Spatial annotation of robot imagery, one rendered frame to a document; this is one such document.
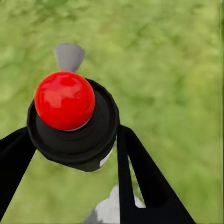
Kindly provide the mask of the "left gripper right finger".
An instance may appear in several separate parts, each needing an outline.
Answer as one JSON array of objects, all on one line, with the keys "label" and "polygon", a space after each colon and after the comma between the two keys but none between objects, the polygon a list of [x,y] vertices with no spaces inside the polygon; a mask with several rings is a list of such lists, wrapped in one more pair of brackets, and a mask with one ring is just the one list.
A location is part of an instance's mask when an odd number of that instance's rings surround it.
[{"label": "left gripper right finger", "polygon": [[[134,131],[117,133],[120,224],[196,224]],[[135,204],[131,160],[146,208]]]}]

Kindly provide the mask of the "pesticide atomizer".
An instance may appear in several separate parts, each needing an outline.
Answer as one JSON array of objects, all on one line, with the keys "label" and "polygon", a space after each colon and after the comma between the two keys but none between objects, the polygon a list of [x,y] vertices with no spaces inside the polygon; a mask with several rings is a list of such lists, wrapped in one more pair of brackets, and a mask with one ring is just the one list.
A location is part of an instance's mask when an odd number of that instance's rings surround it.
[{"label": "pesticide atomizer", "polygon": [[37,87],[28,108],[30,139],[50,161],[95,172],[115,146],[119,108],[104,86],[76,73],[85,58],[82,47],[64,42],[54,53],[61,71]]}]

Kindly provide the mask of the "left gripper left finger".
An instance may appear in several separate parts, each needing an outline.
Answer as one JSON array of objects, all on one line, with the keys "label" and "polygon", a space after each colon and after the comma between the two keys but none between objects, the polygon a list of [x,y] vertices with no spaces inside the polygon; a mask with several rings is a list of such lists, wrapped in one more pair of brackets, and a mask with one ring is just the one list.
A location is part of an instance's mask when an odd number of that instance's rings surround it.
[{"label": "left gripper left finger", "polygon": [[27,127],[0,140],[0,221],[36,149]]}]

